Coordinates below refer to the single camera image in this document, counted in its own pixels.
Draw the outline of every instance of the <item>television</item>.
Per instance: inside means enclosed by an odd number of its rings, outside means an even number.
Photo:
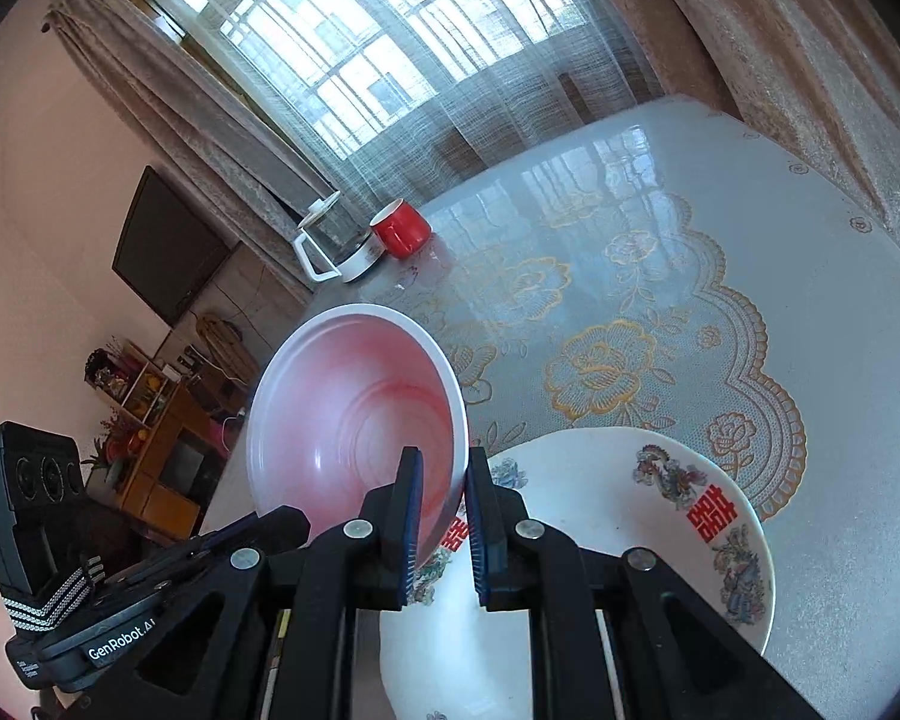
[[[140,178],[114,272],[171,327],[230,253],[152,167]]]

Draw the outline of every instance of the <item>bowl rim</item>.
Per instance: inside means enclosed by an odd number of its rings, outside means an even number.
[[[378,306],[374,303],[348,303],[328,309],[301,324],[280,344],[280,348],[277,349],[276,354],[274,354],[274,357],[272,357],[264,370],[260,384],[257,386],[257,391],[253,396],[250,413],[247,415],[247,477],[250,482],[250,497],[253,500],[253,507],[258,514],[265,514],[265,512],[261,511],[262,507],[257,501],[256,490],[258,488],[258,475],[263,471],[261,457],[264,431],[260,426],[260,422],[264,418],[266,411],[263,410],[261,412],[259,408],[256,408],[257,403],[260,400],[267,399],[266,395],[274,389],[276,382],[279,380],[279,372],[283,370],[286,363],[293,357],[293,353],[298,350],[300,343],[306,341],[306,338],[320,327],[329,322],[336,322],[336,320],[343,317],[375,317],[375,319],[383,319],[384,322],[395,325],[423,349],[431,364],[437,370],[440,384],[443,384],[443,391],[450,409],[451,430],[453,431],[453,467],[450,472],[450,488],[443,501],[437,522],[434,524],[434,530],[426,536],[423,543],[418,544],[419,565],[427,560],[432,552],[437,549],[439,541],[443,538],[446,529],[450,527],[450,523],[457,515],[457,509],[460,507],[461,495],[463,495],[463,475],[466,473],[469,459],[469,429],[466,421],[466,405],[463,403],[463,393],[453,367],[450,365],[450,361],[442,348],[439,347],[433,336],[414,322],[413,319],[388,306]]]

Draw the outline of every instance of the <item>white plate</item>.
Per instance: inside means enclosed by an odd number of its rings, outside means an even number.
[[[657,552],[763,652],[773,622],[770,551],[754,508],[706,458],[647,430],[578,428],[503,452],[490,471],[497,484],[520,490],[531,517],[581,547]],[[716,490],[727,517],[718,514],[716,532],[701,534],[694,522]],[[380,668],[396,717],[529,720],[527,613],[480,608],[468,539],[456,552],[440,547],[434,559],[441,558],[442,574],[437,565],[427,581],[432,593],[416,587],[429,603],[380,615]]]

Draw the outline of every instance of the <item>red-stained bowl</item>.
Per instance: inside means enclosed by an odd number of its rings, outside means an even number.
[[[354,304],[319,314],[274,355],[247,424],[259,514],[287,504],[311,538],[360,514],[396,477],[404,446],[423,453],[418,562],[456,514],[467,461],[463,396],[450,362],[413,319]]]

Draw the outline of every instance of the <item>lace tablecloth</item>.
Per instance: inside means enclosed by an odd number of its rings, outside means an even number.
[[[491,456],[635,425],[720,464],[778,570],[768,659],[825,716],[879,712],[900,684],[900,608],[882,600],[897,563],[877,554],[900,528],[900,461],[882,466],[893,497],[864,490],[874,445],[900,447],[889,238],[787,152],[681,98],[539,146],[423,213],[422,252],[331,283],[309,313],[372,302],[423,325]]]

